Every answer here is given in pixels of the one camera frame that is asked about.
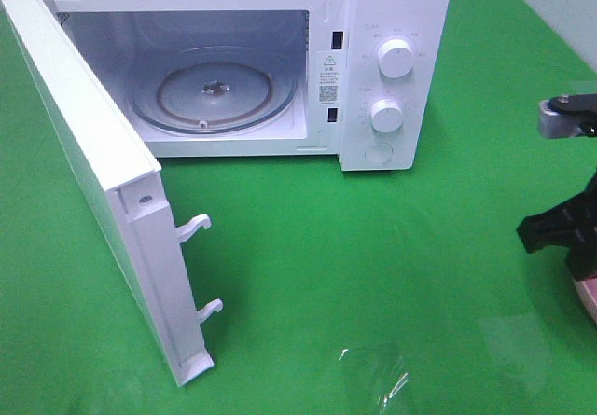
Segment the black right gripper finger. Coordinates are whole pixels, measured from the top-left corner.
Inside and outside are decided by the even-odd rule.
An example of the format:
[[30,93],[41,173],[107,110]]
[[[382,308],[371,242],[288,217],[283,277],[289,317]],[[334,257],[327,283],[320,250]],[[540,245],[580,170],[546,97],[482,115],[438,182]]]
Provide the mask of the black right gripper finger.
[[576,281],[596,277],[596,175],[586,188],[542,214],[525,217],[517,234],[527,253],[547,246],[569,249],[565,264]]

